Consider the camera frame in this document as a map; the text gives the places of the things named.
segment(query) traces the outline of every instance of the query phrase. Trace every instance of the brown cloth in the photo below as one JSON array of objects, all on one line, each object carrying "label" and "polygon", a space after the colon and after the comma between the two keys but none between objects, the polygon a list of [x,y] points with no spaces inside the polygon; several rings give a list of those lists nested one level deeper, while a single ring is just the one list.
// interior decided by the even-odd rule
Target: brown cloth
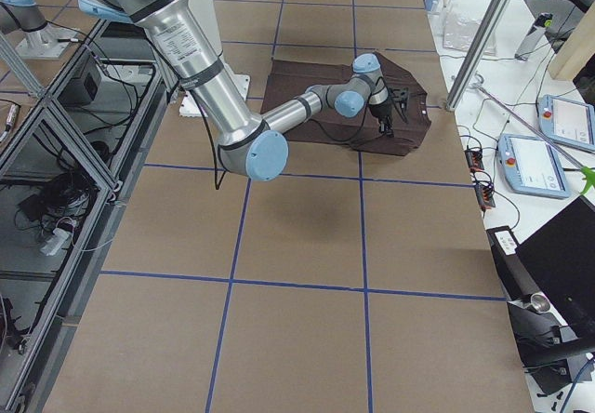
[{"label": "brown cloth", "polygon": [[[404,68],[396,65],[382,55],[376,53],[382,73],[390,88],[406,88],[409,94],[405,111],[408,124],[392,109],[394,137],[380,135],[377,119],[369,111],[361,110],[353,118],[346,118],[333,109],[326,109],[313,116],[316,122],[306,122],[285,133],[288,140],[310,141],[314,143],[341,143],[329,138],[349,141],[356,151],[382,153],[391,155],[407,155],[417,148],[430,128],[431,121],[426,109],[427,92]],[[267,80],[267,88],[262,103],[265,113],[291,100],[313,85],[333,85],[347,83],[353,70],[347,65],[312,64],[304,62],[273,60],[271,74]]]}]

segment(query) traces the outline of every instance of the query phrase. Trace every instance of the blue and white device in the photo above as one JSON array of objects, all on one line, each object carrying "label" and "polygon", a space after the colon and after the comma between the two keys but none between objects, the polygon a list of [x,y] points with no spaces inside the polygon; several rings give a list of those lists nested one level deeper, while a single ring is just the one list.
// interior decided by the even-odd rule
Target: blue and white device
[{"label": "blue and white device", "polygon": [[595,110],[590,104],[545,95],[539,102],[539,127],[556,143],[595,153]]},{"label": "blue and white device", "polygon": [[542,139],[504,134],[498,153],[513,192],[556,199],[570,196],[558,154]]}]

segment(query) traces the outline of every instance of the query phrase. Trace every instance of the black monitor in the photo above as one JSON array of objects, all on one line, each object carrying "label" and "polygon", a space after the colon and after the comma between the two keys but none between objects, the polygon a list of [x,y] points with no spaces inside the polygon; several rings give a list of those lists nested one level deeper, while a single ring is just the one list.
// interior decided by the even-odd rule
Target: black monitor
[{"label": "black monitor", "polygon": [[516,253],[576,335],[595,334],[595,206],[579,196]]}]

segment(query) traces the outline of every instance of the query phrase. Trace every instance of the green object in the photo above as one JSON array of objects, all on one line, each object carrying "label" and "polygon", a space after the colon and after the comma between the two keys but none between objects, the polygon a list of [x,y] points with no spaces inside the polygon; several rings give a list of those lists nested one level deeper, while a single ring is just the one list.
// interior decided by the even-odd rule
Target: green object
[{"label": "green object", "polygon": [[580,171],[585,175],[585,188],[583,188],[583,191],[580,193],[585,194],[588,192],[589,188],[595,186],[595,170],[592,170],[589,167],[582,167],[580,168]]}]

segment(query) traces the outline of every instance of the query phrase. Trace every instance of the sticker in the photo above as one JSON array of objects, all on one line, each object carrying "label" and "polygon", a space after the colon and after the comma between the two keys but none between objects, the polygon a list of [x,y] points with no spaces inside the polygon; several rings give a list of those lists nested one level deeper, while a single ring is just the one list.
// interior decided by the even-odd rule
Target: sticker
[{"label": "sticker", "polygon": [[157,34],[155,41],[174,67],[191,60],[202,52],[198,40],[183,22],[178,22]]},{"label": "sticker", "polygon": [[496,232],[496,239],[504,253],[507,255],[514,255],[517,249],[517,243],[514,242],[514,238],[510,235],[509,231]]}]

